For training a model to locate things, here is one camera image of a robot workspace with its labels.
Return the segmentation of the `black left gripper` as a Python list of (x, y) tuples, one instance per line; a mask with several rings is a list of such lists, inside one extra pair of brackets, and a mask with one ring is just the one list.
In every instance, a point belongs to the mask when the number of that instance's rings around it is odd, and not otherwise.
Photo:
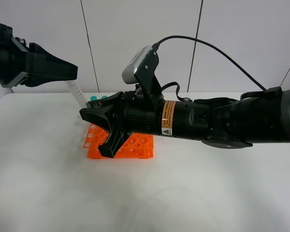
[(37, 87), (49, 82), (77, 79), (78, 67), (39, 46), (13, 36), (13, 29), (0, 23), (0, 85)]

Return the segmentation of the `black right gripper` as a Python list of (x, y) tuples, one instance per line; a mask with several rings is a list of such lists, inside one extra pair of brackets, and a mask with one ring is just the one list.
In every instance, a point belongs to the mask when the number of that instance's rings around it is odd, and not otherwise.
[(113, 159), (133, 132), (162, 135), (164, 97), (160, 90), (150, 94), (142, 90), (118, 92), (88, 105), (79, 111), (81, 118), (110, 132), (98, 146), (102, 157)]

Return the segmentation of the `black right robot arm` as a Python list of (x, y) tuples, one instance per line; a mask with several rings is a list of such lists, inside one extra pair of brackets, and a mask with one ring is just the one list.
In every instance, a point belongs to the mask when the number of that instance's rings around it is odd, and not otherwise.
[(98, 149), (113, 158), (133, 133), (201, 141), (224, 149), (290, 143), (290, 90), (279, 87), (230, 98), (167, 101), (161, 93), (119, 92), (90, 101), (84, 121), (108, 132)]

